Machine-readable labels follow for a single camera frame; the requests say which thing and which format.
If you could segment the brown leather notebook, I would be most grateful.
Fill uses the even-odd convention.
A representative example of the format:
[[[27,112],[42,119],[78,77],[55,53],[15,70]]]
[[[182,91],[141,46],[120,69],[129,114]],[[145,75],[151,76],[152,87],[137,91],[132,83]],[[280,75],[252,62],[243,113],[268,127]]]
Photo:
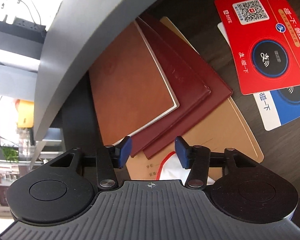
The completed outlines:
[[[102,141],[115,145],[179,107],[162,67],[136,22],[89,68]]]

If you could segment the white cloth with red trim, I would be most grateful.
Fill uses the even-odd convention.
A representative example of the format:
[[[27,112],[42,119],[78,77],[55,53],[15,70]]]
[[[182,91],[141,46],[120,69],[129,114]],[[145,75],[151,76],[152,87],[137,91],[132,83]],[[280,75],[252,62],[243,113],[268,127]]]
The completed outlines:
[[[185,185],[191,170],[184,169],[175,152],[171,152],[161,161],[156,180],[180,180]]]

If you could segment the dark red folder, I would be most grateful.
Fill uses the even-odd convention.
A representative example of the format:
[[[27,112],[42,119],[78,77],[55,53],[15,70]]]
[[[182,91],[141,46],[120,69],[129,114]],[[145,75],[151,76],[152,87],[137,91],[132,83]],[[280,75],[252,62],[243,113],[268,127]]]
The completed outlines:
[[[179,107],[132,137],[131,157],[150,159],[203,120],[231,95],[231,88],[202,57],[156,18],[136,19],[179,101]]]

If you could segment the blue white payment card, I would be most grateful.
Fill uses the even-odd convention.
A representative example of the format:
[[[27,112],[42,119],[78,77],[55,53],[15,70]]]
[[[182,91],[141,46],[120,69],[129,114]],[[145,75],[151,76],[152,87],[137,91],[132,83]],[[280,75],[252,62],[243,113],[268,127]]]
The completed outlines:
[[[278,23],[219,23],[230,46],[243,95],[252,94],[265,130],[300,117],[300,48],[293,50]]]

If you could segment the yellow plastic basket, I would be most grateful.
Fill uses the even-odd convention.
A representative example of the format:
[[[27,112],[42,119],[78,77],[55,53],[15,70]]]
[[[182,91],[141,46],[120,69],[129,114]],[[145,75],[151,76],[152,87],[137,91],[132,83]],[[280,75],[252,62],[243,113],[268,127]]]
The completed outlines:
[[[32,128],[34,124],[34,102],[16,100],[15,107],[18,112],[18,128]]]

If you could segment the red QR payment card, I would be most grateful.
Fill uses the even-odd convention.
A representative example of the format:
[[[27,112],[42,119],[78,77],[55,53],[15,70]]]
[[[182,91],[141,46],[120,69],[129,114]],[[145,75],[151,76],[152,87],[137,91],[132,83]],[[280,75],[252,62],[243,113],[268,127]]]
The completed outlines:
[[[287,0],[215,0],[241,93],[300,85],[300,21]]]

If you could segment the black power strip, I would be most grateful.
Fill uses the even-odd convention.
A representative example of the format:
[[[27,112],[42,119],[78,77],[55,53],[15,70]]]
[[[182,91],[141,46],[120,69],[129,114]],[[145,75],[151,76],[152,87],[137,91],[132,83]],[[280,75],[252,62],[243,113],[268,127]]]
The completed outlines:
[[[42,44],[46,36],[44,25],[37,25],[21,18],[15,18],[12,24],[0,21],[0,32]]]

